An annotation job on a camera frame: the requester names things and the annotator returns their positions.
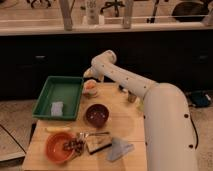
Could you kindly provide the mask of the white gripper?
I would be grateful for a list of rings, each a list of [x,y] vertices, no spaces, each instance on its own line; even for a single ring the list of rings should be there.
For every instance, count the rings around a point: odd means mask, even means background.
[[[100,82],[104,81],[104,76],[102,74],[100,74],[98,71],[96,71],[93,67],[88,68],[84,74],[83,74],[84,78],[95,78],[97,80],[99,80]]]

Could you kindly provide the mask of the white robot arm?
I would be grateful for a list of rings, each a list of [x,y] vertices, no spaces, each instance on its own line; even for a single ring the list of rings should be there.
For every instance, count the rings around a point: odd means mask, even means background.
[[[199,171],[194,131],[184,93],[115,65],[106,50],[91,60],[83,77],[110,78],[143,101],[147,171]]]

